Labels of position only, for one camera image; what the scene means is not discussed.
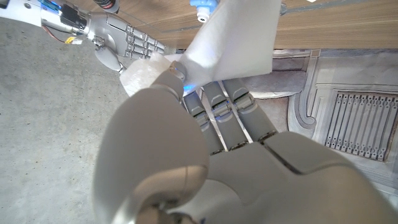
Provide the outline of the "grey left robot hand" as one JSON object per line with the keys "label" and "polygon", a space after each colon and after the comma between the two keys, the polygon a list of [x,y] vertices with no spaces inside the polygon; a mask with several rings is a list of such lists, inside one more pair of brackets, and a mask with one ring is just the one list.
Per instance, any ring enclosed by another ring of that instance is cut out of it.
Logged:
{"label": "grey left robot hand", "polygon": [[181,104],[172,63],[128,98],[103,136],[93,177],[98,223],[396,223],[394,207],[343,156],[300,134],[210,154]]}

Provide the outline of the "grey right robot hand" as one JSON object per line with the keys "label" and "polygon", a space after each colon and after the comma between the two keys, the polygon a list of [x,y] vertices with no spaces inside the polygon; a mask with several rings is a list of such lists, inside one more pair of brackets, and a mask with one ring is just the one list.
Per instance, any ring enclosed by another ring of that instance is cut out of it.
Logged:
{"label": "grey right robot hand", "polygon": [[84,33],[95,44],[97,59],[119,73],[126,69],[119,57],[147,59],[155,52],[165,52],[163,43],[136,29],[119,16],[107,12],[89,13]]}

